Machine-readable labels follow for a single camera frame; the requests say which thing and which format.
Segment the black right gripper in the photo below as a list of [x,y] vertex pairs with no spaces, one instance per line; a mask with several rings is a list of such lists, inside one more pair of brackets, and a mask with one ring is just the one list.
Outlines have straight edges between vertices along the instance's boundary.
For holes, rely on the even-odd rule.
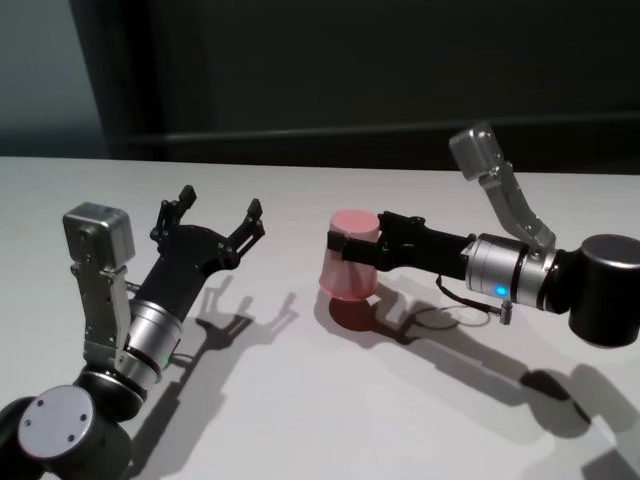
[[327,248],[342,261],[376,263],[379,271],[410,267],[445,277],[464,280],[468,256],[464,251],[476,240],[429,229],[425,219],[393,212],[378,215],[381,237],[378,243],[327,233]]

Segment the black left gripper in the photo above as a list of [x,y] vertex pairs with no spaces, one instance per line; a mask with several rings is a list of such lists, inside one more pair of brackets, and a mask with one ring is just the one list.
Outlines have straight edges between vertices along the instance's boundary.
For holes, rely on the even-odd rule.
[[136,302],[155,304],[180,322],[207,279],[218,271],[234,269],[265,235],[263,209],[257,198],[251,201],[241,224],[226,238],[204,227],[179,226],[196,199],[194,187],[185,185],[177,200],[161,202],[156,225],[150,232],[153,241],[160,241],[159,258],[135,294]]

